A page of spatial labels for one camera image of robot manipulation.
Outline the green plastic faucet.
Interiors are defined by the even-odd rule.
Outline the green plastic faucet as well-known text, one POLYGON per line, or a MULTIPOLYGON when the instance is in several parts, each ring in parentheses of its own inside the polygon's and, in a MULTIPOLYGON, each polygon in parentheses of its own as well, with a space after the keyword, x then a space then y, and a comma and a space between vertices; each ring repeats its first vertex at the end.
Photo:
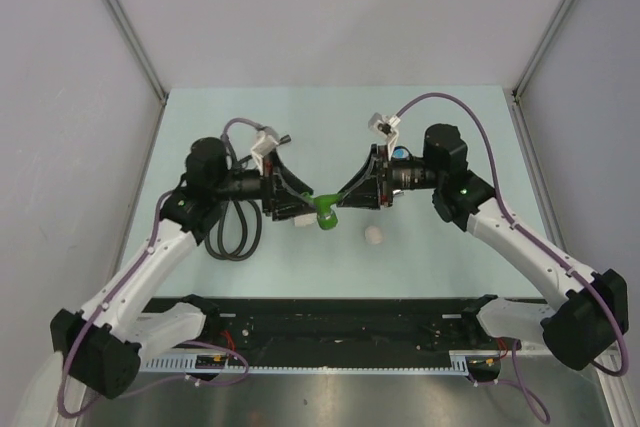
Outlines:
POLYGON ((316 220, 321 230, 332 230, 338 225, 338 218, 334 206, 337 205, 340 200, 340 194, 325 194, 312 198, 312 204, 316 212, 316 220))

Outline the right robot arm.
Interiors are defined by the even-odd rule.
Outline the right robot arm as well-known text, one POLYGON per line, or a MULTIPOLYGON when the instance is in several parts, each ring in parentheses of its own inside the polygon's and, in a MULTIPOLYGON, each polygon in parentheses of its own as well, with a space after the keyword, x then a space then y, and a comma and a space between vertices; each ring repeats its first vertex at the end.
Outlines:
POLYGON ((545 299, 543 307, 487 295, 461 323, 463 340, 484 348, 496 337, 541 344, 563 365, 594 364, 628 330, 628 295, 615 270, 599 273, 528 230, 487 183, 468 167, 467 144, 457 127, 435 124, 424 134, 423 154, 396 158, 398 118, 375 117, 384 137, 372 145, 360 171, 340 190, 339 206, 380 209, 396 191, 432 190, 439 217, 506 259, 545 299))

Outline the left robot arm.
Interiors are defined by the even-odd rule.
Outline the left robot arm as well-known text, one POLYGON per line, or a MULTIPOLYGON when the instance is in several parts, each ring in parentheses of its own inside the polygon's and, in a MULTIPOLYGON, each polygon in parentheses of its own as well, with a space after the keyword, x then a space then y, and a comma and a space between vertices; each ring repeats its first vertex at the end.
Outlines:
POLYGON ((152 319, 140 316, 169 274, 209 237, 228 203, 258 200, 258 213, 274 220, 313 209, 312 188, 283 166, 279 144, 265 134, 252 149, 255 168, 246 170, 232 163, 226 137, 192 144, 184 173, 159 197, 151 231, 134 257, 78 310, 62 309, 52 319, 54 352, 23 395, 14 425, 75 420, 92 405, 70 410, 67 390, 83 386, 98 400, 118 398, 146 361, 183 343, 207 347, 219 339, 216 309, 195 295, 152 319))

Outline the white straight pipe fitting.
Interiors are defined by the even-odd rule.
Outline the white straight pipe fitting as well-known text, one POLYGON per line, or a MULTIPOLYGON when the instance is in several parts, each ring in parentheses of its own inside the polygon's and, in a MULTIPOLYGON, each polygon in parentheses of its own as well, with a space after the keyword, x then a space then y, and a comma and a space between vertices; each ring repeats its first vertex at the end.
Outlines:
POLYGON ((364 238, 368 245, 380 245, 384 241, 384 234, 377 226, 368 226, 364 231, 364 238))

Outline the white elbow pipe fitting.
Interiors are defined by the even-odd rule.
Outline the white elbow pipe fitting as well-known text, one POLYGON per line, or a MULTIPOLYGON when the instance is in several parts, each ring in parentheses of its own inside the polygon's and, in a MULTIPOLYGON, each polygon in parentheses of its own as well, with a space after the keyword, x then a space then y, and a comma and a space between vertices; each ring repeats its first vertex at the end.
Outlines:
POLYGON ((316 215, 313 213, 296 216, 293 218, 295 227, 311 226, 316 222, 316 215))

